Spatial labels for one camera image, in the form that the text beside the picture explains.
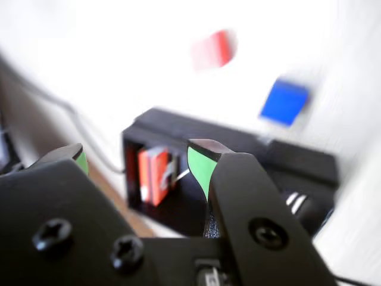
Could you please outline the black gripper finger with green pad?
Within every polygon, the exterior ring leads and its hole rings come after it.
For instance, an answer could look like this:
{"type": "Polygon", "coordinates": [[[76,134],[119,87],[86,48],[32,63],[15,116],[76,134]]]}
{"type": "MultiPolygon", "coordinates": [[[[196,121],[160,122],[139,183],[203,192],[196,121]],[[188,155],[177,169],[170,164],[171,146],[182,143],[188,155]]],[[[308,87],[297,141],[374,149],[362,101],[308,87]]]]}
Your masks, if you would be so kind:
{"type": "Polygon", "coordinates": [[[187,161],[211,204],[240,285],[335,285],[310,236],[252,154],[191,139],[187,161]]]}
{"type": "Polygon", "coordinates": [[[157,285],[144,263],[113,266],[115,241],[132,233],[71,159],[1,177],[2,285],[157,285]]]}

